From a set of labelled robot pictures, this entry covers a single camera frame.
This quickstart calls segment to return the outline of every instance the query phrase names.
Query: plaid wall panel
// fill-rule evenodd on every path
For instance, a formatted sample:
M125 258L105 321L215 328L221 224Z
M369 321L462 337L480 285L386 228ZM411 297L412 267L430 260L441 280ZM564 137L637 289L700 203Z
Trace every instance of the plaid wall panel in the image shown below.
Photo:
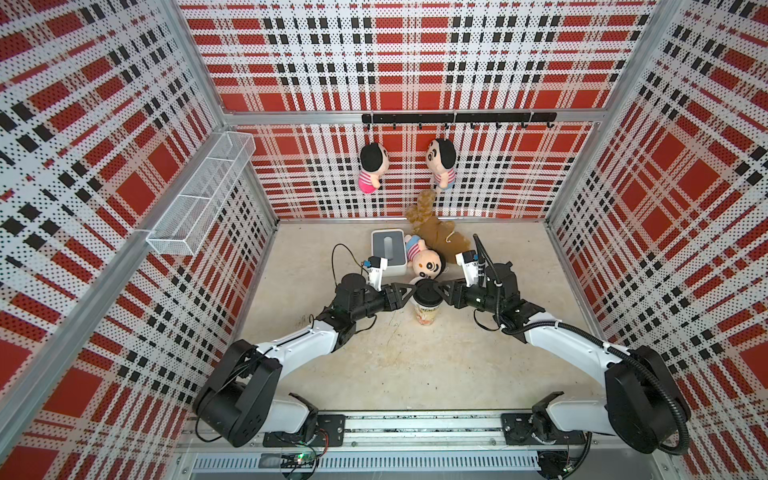
M0 394L211 129L155 2L0 2Z
M178 3L228 111L599 108L656 5Z
M681 2L556 225L610 341L690 403L692 478L768 476L766 65L766 2Z
M440 215L544 218L589 135L591 123L240 127L253 133L253 164L278 217L402 216L434 184L425 154L435 137L456 147L456 183L438 195ZM389 152L382 189L357 187L359 152Z
M238 180L199 254L148 255L0 478L164 478L197 389L247 308L270 231Z

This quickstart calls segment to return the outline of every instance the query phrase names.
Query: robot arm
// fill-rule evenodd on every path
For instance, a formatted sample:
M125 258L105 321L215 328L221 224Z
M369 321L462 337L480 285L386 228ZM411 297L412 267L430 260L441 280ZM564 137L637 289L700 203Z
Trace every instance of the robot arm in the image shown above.
M356 333L357 320L401 309L415 293L430 290L457 309L498 312L494 320L502 333L554 353L605 388L600 398L560 398L562 392L554 392L539 402L533 408L537 438L545 440L552 429L581 430L618 435L643 453L663 449L681 455L687 450L690 409L655 351L602 342L523 300L511 263L492 263L477 236L475 242L479 255L474 250L457 255L464 272L459 280L382 285L386 259L370 257L368 282L357 273L345 275L331 305L312 325L255 346L236 341L198 394L194 411L236 447L258 432L295 433L308 442L316 432L317 408L294 394L276 398L280 377L344 346ZM237 377L250 381L243 384ZM679 445L662 445L676 430Z
M258 432L291 433L308 442L315 435L317 408L294 394L276 397L280 378L340 349L355 335L357 320L403 308L416 290L404 283L381 285L386 259L371 257L366 263L372 272L368 283L357 273L345 275L331 305L311 325L271 342L251 345L241 339L230 346L194 400L200 419L236 447Z

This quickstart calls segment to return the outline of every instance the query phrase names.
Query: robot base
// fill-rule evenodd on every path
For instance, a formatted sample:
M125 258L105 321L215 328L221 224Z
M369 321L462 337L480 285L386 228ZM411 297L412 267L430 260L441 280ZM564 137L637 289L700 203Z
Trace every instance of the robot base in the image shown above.
M507 445L542 445L531 436L532 413L502 413L502 431ZM583 445L584 433L578 430L561 432L553 428L550 433L552 445Z
M317 416L317 428L328 432L329 447L340 447L344 443L345 422L346 417L344 415ZM270 432L264 434L264 442L262 445L271 448L290 447L301 441L301 435L297 433ZM322 449L326 446L326 438L323 434L318 432L317 435L310 440L309 445L311 447Z

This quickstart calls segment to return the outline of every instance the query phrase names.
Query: beige floor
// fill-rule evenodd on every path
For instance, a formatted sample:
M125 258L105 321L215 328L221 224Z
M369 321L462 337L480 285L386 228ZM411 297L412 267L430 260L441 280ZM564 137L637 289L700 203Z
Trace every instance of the beige floor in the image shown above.
M242 338L258 343L284 336L331 302L334 244L346 243L362 261L370 255L371 231L402 228L408 233L408 226L280 225ZM459 223L458 230L468 237L477 233L495 262L513 262L523 298L586 329L540 223ZM346 250L336 249L336 275L351 271L359 269ZM461 276L452 265L441 280ZM478 313L478 319L492 325L490 313ZM359 329L369 323L361 320ZM278 387L278 393L295 392L324 410L530 408L555 390L590 395L600 386L549 352L478 328L471 308L454 310L445 304L432 326L419 325L410 306L380 313L373 329L292 372Z

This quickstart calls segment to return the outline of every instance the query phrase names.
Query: wire mesh basket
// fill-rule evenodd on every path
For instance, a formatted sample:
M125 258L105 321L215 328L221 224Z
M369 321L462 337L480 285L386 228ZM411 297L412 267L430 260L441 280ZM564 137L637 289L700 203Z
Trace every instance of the wire mesh basket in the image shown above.
M161 255L196 255L256 150L253 135L228 131L154 226L147 242Z

